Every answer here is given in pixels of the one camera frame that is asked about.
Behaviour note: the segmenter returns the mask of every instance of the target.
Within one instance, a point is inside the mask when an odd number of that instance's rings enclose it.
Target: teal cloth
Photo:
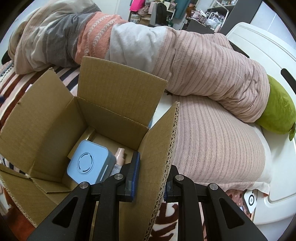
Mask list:
[[[177,3],[175,18],[183,18],[185,15],[186,8],[189,6],[190,0],[175,0],[174,3]]]

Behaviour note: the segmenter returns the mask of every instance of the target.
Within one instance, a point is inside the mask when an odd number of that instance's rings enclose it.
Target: corrugated cardboard edge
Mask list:
[[[29,222],[35,228],[37,228],[38,225],[26,214],[26,212],[24,212],[24,210],[22,209],[22,207],[18,204],[18,202],[16,201],[16,199],[12,196],[12,194],[10,193],[9,189],[7,188],[6,183],[5,183],[4,179],[1,177],[1,175],[0,175],[0,180],[1,180],[2,184],[3,184],[3,187],[5,188],[6,192],[11,197],[11,199],[13,200],[13,202],[15,203],[15,205],[17,206],[17,208],[22,212],[22,214],[26,217],[26,219],[29,220]]]
[[[176,138],[176,130],[177,130],[177,124],[178,124],[178,118],[179,118],[179,106],[180,106],[180,102],[177,102],[176,103],[176,112],[175,112],[175,120],[174,120],[174,125],[173,125],[172,137],[171,137],[171,141],[170,141],[170,148],[169,148],[169,152],[168,152],[168,158],[167,158],[167,161],[166,161],[165,172],[164,172],[164,175],[163,175],[163,182],[162,182],[162,185],[161,185],[159,193],[158,193],[156,204],[155,204],[154,209],[153,209],[153,213],[152,213],[151,220],[149,222],[149,226],[148,226],[148,229],[147,229],[145,237],[144,237],[144,241],[148,241],[148,239],[150,237],[153,225],[154,225],[155,220],[156,220],[157,213],[160,210],[160,205],[161,205],[162,200],[163,200],[163,196],[164,196],[164,192],[165,192],[165,185],[166,185],[166,181],[168,179],[168,174],[170,172],[170,167],[171,167],[171,164],[172,164],[173,149],[174,149],[174,143],[175,143],[175,138]]]

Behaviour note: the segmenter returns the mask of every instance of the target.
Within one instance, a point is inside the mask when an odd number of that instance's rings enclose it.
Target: brown patterned fabric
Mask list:
[[[230,189],[226,194],[234,201],[241,210],[252,219],[251,213],[247,212],[247,208],[243,202],[244,191]],[[159,214],[153,226],[149,241],[177,241],[178,240],[178,215],[179,209],[177,203],[163,202],[160,207]],[[204,241],[207,241],[205,222],[200,205],[200,215],[202,218],[202,228]]]

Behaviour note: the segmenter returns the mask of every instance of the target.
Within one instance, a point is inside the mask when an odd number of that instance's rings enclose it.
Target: white bed frame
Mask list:
[[[296,78],[296,50],[273,34],[247,23],[237,24],[226,36],[251,59],[258,61],[267,74],[286,89],[296,105],[296,95],[284,77],[282,69]],[[269,144],[273,173],[270,195],[258,192],[255,224],[272,223],[296,213],[296,144],[288,135],[263,130]]]

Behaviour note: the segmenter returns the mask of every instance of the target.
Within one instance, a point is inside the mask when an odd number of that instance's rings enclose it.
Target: white wall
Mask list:
[[[274,34],[296,49],[296,42],[286,25],[266,3],[262,2],[251,24]]]
[[[118,11],[116,14],[120,15],[122,19],[128,21],[129,17],[129,8],[130,8],[131,0],[120,0]]]
[[[93,0],[103,13],[116,14],[120,0]]]

